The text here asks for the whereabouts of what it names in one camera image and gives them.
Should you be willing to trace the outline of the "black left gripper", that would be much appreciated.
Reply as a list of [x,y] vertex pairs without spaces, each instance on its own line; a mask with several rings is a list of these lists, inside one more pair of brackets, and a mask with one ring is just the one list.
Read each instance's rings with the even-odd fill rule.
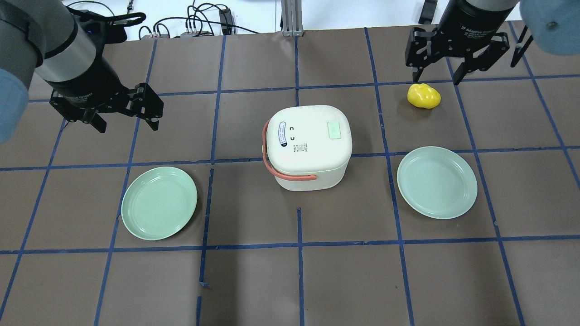
[[159,95],[145,82],[129,90],[112,68],[89,68],[72,80],[50,81],[49,85],[53,89],[50,105],[69,122],[81,120],[103,134],[107,122],[98,113],[121,113],[145,120],[158,131],[164,112]]

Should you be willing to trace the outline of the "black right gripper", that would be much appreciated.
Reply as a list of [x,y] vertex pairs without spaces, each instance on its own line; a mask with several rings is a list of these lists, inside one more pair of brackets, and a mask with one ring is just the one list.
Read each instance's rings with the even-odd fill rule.
[[[418,83],[424,69],[442,57],[465,58],[452,76],[454,85],[468,73],[486,72],[510,49],[507,33],[497,32],[502,23],[500,12],[448,9],[432,31],[413,27],[405,50],[412,82]],[[478,50],[484,51],[474,58]]]

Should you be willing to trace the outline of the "green plate near left arm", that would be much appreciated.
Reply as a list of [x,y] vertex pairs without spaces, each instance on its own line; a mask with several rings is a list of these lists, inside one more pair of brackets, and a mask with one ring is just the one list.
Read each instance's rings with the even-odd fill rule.
[[188,173],[176,167],[158,167],[129,185],[121,203],[121,218],[138,239],[167,239],[190,221],[197,200],[197,186]]

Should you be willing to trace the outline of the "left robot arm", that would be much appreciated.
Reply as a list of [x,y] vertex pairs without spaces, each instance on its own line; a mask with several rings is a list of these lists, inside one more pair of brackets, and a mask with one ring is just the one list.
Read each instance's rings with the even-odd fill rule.
[[125,27],[145,13],[102,16],[58,0],[1,3],[1,142],[16,132],[29,103],[33,75],[52,87],[50,105],[68,122],[104,133],[104,113],[145,120],[158,130],[164,104],[147,84],[126,87],[103,57],[106,44],[126,41]]

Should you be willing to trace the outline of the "green plate near right arm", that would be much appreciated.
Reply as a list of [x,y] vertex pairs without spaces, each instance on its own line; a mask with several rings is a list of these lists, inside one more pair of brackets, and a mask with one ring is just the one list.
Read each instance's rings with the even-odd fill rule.
[[464,215],[478,194],[472,167],[460,155],[436,146],[406,154],[398,165],[397,184],[408,206],[439,220]]

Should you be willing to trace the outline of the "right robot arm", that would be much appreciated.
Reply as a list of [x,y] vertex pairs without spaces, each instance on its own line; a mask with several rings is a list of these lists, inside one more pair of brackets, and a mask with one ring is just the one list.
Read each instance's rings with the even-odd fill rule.
[[557,56],[579,54],[580,4],[577,0],[450,0],[431,31],[414,27],[405,51],[412,82],[442,58],[461,58],[452,74],[454,85],[466,75],[485,72],[511,48],[501,26],[518,9],[523,29],[510,66],[514,67],[531,43]]

